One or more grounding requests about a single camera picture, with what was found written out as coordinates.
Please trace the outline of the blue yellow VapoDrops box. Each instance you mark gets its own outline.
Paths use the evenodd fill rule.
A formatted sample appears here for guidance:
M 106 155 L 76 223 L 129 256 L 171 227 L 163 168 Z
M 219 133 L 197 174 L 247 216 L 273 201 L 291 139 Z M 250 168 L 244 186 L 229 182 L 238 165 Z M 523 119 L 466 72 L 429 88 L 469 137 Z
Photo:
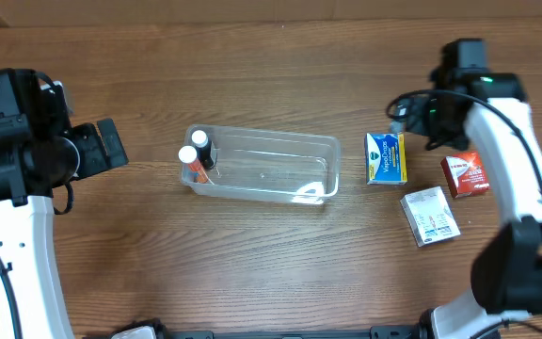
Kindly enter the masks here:
M 368 185 L 403 185 L 407 164 L 403 134 L 370 134 L 365 137 Z

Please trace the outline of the orange bottle white cap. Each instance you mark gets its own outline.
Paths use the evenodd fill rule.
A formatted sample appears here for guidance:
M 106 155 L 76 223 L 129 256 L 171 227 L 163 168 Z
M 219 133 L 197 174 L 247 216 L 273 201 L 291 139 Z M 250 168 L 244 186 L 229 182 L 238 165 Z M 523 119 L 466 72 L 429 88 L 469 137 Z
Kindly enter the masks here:
M 178 151 L 180 161 L 196 174 L 196 182 L 200 184 L 209 183 L 209 177 L 203 165 L 199 161 L 198 152 L 193 146 L 182 146 Z

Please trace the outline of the black bottle white cap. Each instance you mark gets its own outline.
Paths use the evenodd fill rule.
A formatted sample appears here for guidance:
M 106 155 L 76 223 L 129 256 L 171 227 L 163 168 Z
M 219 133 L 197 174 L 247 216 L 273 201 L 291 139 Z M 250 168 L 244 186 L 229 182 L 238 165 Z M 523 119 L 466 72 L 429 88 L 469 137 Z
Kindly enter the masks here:
M 191 135 L 193 146 L 198 152 L 199 161 L 206 170 L 211 170 L 216 163 L 217 155 L 213 141 L 203 130 L 196 130 Z

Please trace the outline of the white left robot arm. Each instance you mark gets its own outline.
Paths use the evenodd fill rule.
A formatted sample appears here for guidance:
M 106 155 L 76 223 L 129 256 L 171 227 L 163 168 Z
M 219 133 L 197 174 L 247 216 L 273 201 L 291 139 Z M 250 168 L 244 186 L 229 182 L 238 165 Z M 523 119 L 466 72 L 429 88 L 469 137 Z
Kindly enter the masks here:
M 72 182 L 125 166 L 110 119 L 78 126 L 64 86 L 31 69 L 0 70 L 0 338 L 71 338 L 54 248 L 53 201 Z

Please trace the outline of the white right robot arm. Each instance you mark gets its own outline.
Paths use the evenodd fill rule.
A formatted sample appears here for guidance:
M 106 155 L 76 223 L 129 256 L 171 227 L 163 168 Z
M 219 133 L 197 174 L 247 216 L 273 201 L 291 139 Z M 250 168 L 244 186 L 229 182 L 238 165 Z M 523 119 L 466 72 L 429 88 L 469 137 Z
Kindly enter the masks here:
M 542 315 L 542 152 L 519 78 L 488 67 L 481 39 L 441 50 L 431 89 L 403 93 L 385 113 L 427 137 L 426 150 L 473 144 L 500 210 L 500 230 L 474 260 L 470 288 L 425 311 L 406 338 L 496 338 Z

